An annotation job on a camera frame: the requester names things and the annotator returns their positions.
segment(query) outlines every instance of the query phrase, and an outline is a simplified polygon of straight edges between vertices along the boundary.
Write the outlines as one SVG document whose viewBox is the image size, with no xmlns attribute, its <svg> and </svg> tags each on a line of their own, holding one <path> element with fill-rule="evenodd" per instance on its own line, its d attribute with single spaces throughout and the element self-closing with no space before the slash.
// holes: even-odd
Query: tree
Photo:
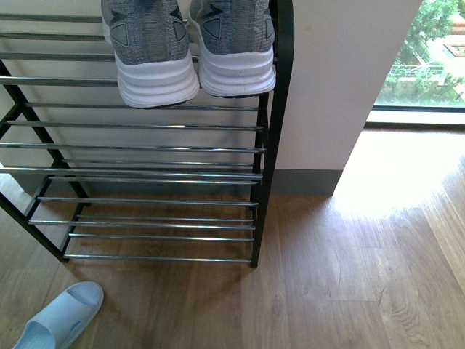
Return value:
<svg viewBox="0 0 465 349">
<path fill-rule="evenodd" d="M 420 10 L 413 20 L 412 26 L 405 37 L 397 59 L 409 54 L 416 54 L 414 47 L 428 40 L 444 38 L 450 33 L 452 26 L 452 14 L 457 10 L 458 0 L 423 0 Z"/>
</svg>

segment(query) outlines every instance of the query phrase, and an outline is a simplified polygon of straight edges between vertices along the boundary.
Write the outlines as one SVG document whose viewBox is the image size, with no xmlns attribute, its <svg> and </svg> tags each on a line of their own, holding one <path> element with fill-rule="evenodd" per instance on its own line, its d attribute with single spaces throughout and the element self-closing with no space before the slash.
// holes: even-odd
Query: white shoe sole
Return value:
<svg viewBox="0 0 465 349">
<path fill-rule="evenodd" d="M 110 29 L 102 22 L 103 36 L 111 45 Z M 193 99 L 200 88 L 190 52 L 181 60 L 127 65 L 115 55 L 118 88 L 133 108 L 154 108 Z"/>
<path fill-rule="evenodd" d="M 187 31 L 201 52 L 198 77 L 202 88 L 217 97 L 260 95 L 275 88 L 273 48 L 267 52 L 245 52 L 215 55 L 203 42 L 199 24 L 190 16 Z"/>
</svg>

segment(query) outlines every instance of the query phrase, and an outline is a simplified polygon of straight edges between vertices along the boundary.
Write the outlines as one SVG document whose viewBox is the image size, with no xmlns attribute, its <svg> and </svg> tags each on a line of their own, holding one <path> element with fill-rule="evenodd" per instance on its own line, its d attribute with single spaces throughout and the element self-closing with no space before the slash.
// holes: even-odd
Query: sunlight on floor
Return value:
<svg viewBox="0 0 465 349">
<path fill-rule="evenodd" d="M 337 203 L 366 213 L 418 207 L 456 173 L 465 136 L 365 131 L 336 188 Z"/>
</svg>

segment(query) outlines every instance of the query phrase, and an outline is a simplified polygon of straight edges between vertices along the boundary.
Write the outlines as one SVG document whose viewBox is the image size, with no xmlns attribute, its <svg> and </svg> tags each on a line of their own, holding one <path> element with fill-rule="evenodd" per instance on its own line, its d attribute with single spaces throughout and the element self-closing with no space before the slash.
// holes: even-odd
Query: shoe rack shelf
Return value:
<svg viewBox="0 0 465 349">
<path fill-rule="evenodd" d="M 51 136 L 50 129 L 79 128 L 79 129 L 130 129 L 132 132 L 170 132 L 179 129 L 178 124 L 157 123 L 156 117 L 151 118 L 153 111 L 143 111 L 153 121 L 151 124 L 121 123 L 119 121 L 107 122 L 82 122 L 64 117 L 59 121 L 42 121 L 41 108 L 60 108 L 63 111 L 73 109 L 90 110 L 98 115 L 105 109 L 129 109 L 125 105 L 110 104 L 69 104 L 49 102 L 34 102 L 26 98 L 22 86 L 47 86 L 47 87 L 117 87 L 116 80 L 112 79 L 75 79 L 69 77 L 35 77 L 12 76 L 7 68 L 10 62 L 22 62 L 29 60 L 71 61 L 71 62 L 100 62 L 99 64 L 114 64 L 113 55 L 105 54 L 68 54 L 60 52 L 0 52 L 0 84 L 12 98 L 14 105 L 9 109 L 0 122 L 0 151 L 44 151 L 52 157 L 52 165 L 49 167 L 9 166 L 4 164 L 0 173 L 23 175 L 34 173 L 41 176 L 41 183 L 32 195 L 31 202 L 25 210 L 18 209 L 3 193 L 0 193 L 0 206 L 17 223 L 19 223 L 32 237 L 42 244 L 61 262 L 69 259 L 99 259 L 99 260 L 165 260 L 165 261 L 211 261 L 211 262 L 247 262 L 256 267 L 259 260 L 260 246 L 264 233 L 264 224 L 267 215 L 267 206 L 270 197 L 272 177 L 275 169 L 276 157 L 280 141 L 280 133 L 283 125 L 283 117 L 286 109 L 289 81 L 294 55 L 294 15 L 291 0 L 270 0 L 270 11 L 275 25 L 275 72 L 276 86 L 272 93 L 259 96 L 254 107 L 193 105 L 194 101 L 185 105 L 167 107 L 167 110 L 175 113 L 186 111 L 199 112 L 199 118 L 205 113 L 254 113 L 256 120 L 250 126 L 243 125 L 217 125 L 217 124 L 186 124 L 182 125 L 183 132 L 253 132 L 254 144 L 247 148 L 226 148 L 222 144 L 212 147 L 186 147 L 186 146 L 157 146 L 157 145 L 89 145 L 56 143 Z M 90 16 L 62 16 L 62 15 L 11 15 L 0 14 L 0 20 L 28 21 L 28 22 L 79 22 L 101 23 L 101 17 Z M 42 41 L 104 41 L 102 36 L 84 34 L 50 34 L 50 33 L 18 33 L 2 32 L 0 39 L 4 42 L 21 40 Z M 14 128 L 29 127 L 40 139 L 36 143 L 7 142 L 4 137 Z M 68 159 L 66 151 L 81 150 L 89 154 L 87 159 Z M 101 160 L 93 159 L 95 151 L 108 150 L 124 153 L 149 153 L 151 161 L 129 161 L 125 159 Z M 187 155 L 184 161 L 160 160 L 158 154 L 183 153 Z M 214 161 L 189 161 L 190 154 L 245 154 L 250 157 L 250 162 L 214 162 Z M 205 168 L 216 168 L 208 171 Z M 50 186 L 54 182 L 65 182 L 70 193 L 57 196 L 50 193 Z M 182 194 L 173 196 L 141 196 L 134 194 L 118 196 L 117 191 L 112 195 L 94 195 L 86 186 L 89 183 L 115 184 L 129 183 L 132 185 L 144 184 L 152 186 L 177 185 L 179 188 L 186 183 L 198 185 L 202 188 L 214 185 L 215 188 L 246 188 L 246 196 L 233 196 L 233 199 L 224 200 L 198 200 L 183 198 Z M 37 211 L 42 205 L 47 204 L 68 205 L 74 209 L 72 218 L 40 220 L 36 218 Z M 102 210 L 92 210 L 93 207 L 123 207 L 122 205 L 136 207 L 148 207 L 149 209 L 130 210 L 136 212 L 133 215 L 126 213 L 125 209 L 117 209 L 114 213 Z M 232 217 L 230 212 L 238 210 L 237 217 Z M 62 228 L 62 236 L 59 241 L 53 239 L 47 228 Z M 91 246 L 89 252 L 72 252 L 74 241 L 85 241 Z M 147 246 L 163 243 L 172 244 L 169 247 L 142 249 L 147 255 L 133 255 L 121 247 L 115 253 L 102 253 L 92 246 L 113 246 L 114 241 L 137 241 Z M 177 247 L 178 243 L 186 244 Z M 196 251 L 201 249 L 201 244 L 221 244 L 222 248 L 209 250 L 208 257 L 198 257 Z M 239 244 L 240 248 L 228 249 L 228 244 Z M 211 256 L 214 252 L 228 251 L 227 256 Z"/>
</svg>

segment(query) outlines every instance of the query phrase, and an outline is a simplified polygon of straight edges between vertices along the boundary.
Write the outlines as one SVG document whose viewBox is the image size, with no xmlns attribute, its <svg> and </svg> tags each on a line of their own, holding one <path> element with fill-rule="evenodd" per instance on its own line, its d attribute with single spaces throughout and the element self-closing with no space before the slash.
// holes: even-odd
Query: shoe heel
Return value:
<svg viewBox="0 0 465 349">
<path fill-rule="evenodd" d="M 173 105 L 193 99 L 199 90 L 190 52 L 182 60 L 125 65 L 115 55 L 118 88 L 134 108 Z"/>
</svg>

